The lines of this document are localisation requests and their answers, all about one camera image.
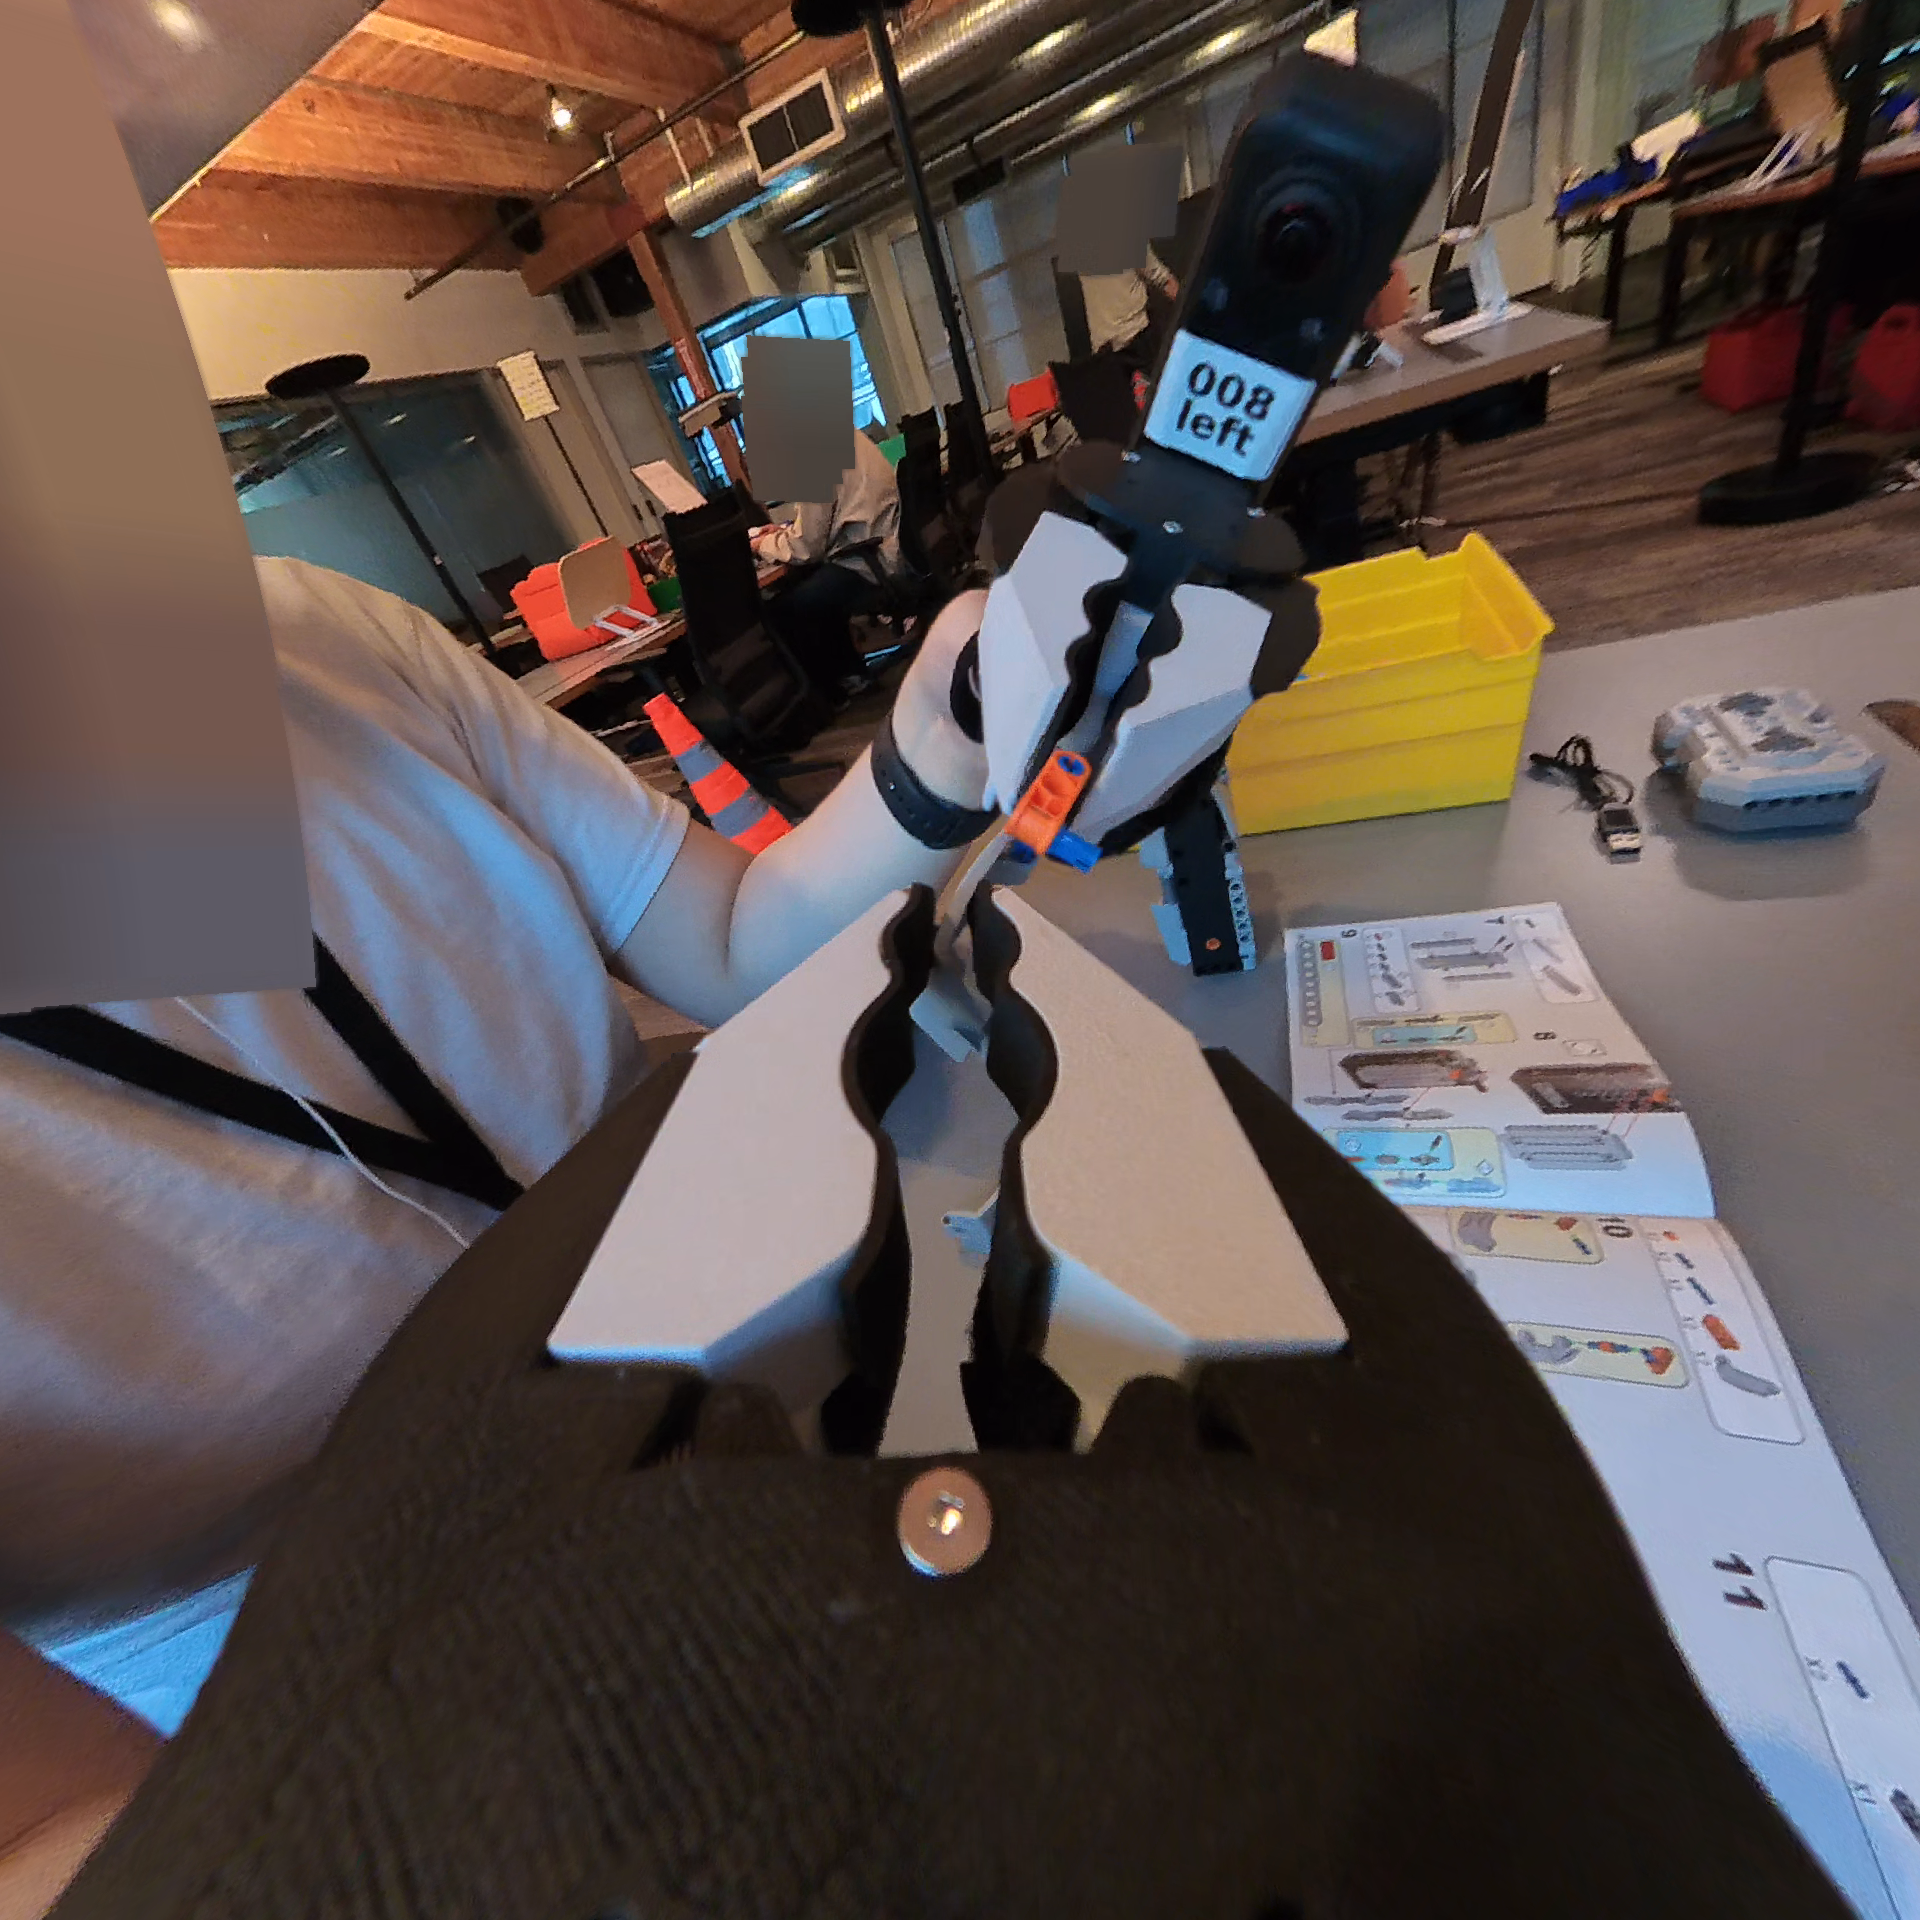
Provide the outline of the black wristband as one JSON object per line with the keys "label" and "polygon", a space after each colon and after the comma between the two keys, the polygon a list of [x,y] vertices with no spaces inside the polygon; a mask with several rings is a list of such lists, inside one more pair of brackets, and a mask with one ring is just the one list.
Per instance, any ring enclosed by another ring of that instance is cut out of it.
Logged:
{"label": "black wristband", "polygon": [[998,825],[998,811],[948,801],[906,762],[890,717],[876,726],[869,771],[895,824],[933,852],[960,851]]}

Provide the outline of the white vent grille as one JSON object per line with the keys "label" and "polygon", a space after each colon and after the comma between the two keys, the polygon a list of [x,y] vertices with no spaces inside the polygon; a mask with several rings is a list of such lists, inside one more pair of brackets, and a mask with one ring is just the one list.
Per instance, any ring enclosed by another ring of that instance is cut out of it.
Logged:
{"label": "white vent grille", "polygon": [[739,120],[755,181],[764,186],[842,144],[846,123],[831,72],[817,69]]}

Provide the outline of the grey remote controller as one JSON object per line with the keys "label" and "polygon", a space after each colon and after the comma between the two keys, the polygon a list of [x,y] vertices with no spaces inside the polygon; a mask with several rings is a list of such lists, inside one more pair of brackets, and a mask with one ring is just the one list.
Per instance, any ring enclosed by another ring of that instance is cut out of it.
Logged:
{"label": "grey remote controller", "polygon": [[1719,833],[1850,827],[1874,803],[1885,756],[1833,725],[1803,686],[1754,686],[1679,701],[1650,729],[1650,753],[1683,815]]}

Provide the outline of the yellow plastic bin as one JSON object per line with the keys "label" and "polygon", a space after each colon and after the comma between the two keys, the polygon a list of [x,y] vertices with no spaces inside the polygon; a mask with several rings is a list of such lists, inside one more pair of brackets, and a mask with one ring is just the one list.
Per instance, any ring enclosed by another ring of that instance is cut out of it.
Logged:
{"label": "yellow plastic bin", "polygon": [[1273,833],[1501,803],[1550,633],[1480,531],[1309,575],[1321,640],[1234,731],[1234,824]]}

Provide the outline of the grey curved panel brick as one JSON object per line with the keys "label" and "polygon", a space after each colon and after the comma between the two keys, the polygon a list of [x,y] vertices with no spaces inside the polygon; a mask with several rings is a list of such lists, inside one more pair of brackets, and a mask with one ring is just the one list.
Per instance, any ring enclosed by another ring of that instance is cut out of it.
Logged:
{"label": "grey curved panel brick", "polygon": [[[1002,851],[1002,833],[983,835],[938,893],[933,906],[931,973],[922,996],[912,1007],[912,1018],[952,1062],[979,1071],[985,1071],[988,1065],[991,1009],[972,977],[970,910]],[[983,1174],[988,1186],[969,1204],[952,1204],[942,1211],[942,1228],[966,1261],[983,1267],[993,1246],[1000,1168],[1011,1117],[1003,1103],[981,1106],[979,1117],[989,1124]]]}

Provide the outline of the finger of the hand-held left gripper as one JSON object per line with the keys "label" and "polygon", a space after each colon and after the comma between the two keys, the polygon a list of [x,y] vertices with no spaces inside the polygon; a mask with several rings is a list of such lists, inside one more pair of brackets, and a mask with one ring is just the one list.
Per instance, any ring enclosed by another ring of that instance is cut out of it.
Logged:
{"label": "finger of the hand-held left gripper", "polygon": [[1089,845],[1135,833],[1135,824],[1165,803],[1227,743],[1254,704],[1254,679],[1273,611],[1229,589],[1182,584],[1146,627],[1177,633],[1146,656],[1141,637],[1129,671],[1097,722],[1072,746],[1089,748],[1092,772],[1072,812],[1070,832]]}
{"label": "finger of the hand-held left gripper", "polygon": [[1118,760],[1118,685],[1099,685],[1112,601],[1086,598],[1125,569],[1124,553],[1095,525],[1043,510],[1018,556],[989,590],[979,645],[979,704],[988,801],[1013,812],[1043,750],[1067,743],[1089,756],[1075,824],[1128,820]]}

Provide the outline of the grey black brick assembly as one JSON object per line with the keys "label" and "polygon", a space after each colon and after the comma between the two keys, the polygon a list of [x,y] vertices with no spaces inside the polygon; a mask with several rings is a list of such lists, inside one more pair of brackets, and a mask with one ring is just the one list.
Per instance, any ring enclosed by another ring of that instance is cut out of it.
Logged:
{"label": "grey black brick assembly", "polygon": [[1254,973],[1259,938],[1222,783],[1146,833],[1141,866],[1160,882],[1148,910],[1168,958],[1198,977]]}

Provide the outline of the orange connector brick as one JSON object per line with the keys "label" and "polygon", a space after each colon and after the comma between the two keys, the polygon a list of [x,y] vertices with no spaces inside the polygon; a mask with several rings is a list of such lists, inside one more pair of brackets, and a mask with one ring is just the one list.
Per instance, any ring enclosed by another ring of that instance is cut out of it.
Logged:
{"label": "orange connector brick", "polygon": [[1005,833],[1022,848],[1024,860],[1042,860],[1048,842],[1070,830],[1070,817],[1084,799],[1092,779],[1088,756],[1077,752],[1050,752],[1034,774],[1020,801],[1005,820]]}

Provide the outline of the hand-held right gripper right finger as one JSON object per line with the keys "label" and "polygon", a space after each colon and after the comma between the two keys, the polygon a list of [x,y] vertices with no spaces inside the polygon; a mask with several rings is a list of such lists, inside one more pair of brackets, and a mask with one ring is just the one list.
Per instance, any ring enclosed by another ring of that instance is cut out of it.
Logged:
{"label": "hand-held right gripper right finger", "polygon": [[972,900],[972,973],[1014,1116],[964,1363],[976,1445],[1070,1452],[1131,1380],[1339,1353],[1193,1033],[1011,889]]}

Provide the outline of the person's left hand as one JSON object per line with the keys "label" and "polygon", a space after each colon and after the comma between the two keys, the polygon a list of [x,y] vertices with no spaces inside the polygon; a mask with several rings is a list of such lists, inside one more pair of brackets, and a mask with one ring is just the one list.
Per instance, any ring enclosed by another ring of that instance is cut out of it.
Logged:
{"label": "person's left hand", "polygon": [[915,779],[952,806],[979,811],[989,788],[981,742],[976,640],[989,593],[958,593],[931,622],[890,707],[899,758]]}

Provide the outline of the silver ventilation duct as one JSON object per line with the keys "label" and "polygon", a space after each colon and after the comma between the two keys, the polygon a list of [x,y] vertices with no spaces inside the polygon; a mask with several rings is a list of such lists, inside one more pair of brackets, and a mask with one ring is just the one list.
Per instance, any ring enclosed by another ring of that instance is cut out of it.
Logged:
{"label": "silver ventilation duct", "polygon": [[[1190,53],[1239,55],[1254,31],[1290,29],[1317,3],[949,3],[893,33],[915,151],[931,184],[1061,128],[1086,105],[1113,105],[1128,84]],[[735,221],[805,247],[903,201],[893,122],[860,42],[814,58],[788,92],[825,84],[837,111],[834,144],[759,177],[746,134],[666,188],[664,221],[708,236]]]}

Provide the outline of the grey desk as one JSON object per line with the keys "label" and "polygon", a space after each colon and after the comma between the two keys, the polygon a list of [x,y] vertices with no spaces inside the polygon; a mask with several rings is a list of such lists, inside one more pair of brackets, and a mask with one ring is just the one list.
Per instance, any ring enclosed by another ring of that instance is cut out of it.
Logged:
{"label": "grey desk", "polygon": [[1683,1097],[1890,1578],[1916,1604],[1916,752],[1863,707],[1916,697],[1916,590],[1544,660],[1523,743],[1593,740],[1641,779],[1673,701],[1806,685],[1886,752],[1860,824],[1717,833],[1665,786],[1609,861],[1563,790],[1244,842],[1260,947],[1288,925],[1559,900]]}

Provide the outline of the red container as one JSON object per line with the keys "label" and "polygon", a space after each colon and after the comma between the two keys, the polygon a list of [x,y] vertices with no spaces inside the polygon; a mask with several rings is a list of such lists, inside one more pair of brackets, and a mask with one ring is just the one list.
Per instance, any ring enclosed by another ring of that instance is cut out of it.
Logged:
{"label": "red container", "polygon": [[1918,304],[1892,303],[1860,334],[1845,416],[1871,431],[1918,428]]}
{"label": "red container", "polygon": [[[1794,390],[1805,311],[1803,300],[1761,303],[1717,324],[1708,334],[1701,361],[1701,397],[1726,413],[1784,403]],[[1827,343],[1814,386],[1819,402],[1845,403],[1852,334],[1855,307],[1840,300],[1827,322]]]}

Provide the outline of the orange bin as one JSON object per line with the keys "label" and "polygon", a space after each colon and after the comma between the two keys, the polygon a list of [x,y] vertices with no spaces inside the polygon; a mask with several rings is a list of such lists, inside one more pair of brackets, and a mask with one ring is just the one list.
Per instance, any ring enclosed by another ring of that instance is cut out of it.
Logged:
{"label": "orange bin", "polygon": [[542,562],[513,589],[513,602],[547,661],[637,637],[659,615],[633,550],[614,537]]}

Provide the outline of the white instruction booklet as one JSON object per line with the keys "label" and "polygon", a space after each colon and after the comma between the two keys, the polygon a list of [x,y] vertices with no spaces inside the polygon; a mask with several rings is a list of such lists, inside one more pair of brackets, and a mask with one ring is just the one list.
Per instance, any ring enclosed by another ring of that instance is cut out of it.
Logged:
{"label": "white instruction booklet", "polygon": [[1478,1290],[1701,1693],[1858,1916],[1918,1914],[1916,1628],[1667,1071],[1553,900],[1285,935],[1291,1104]]}

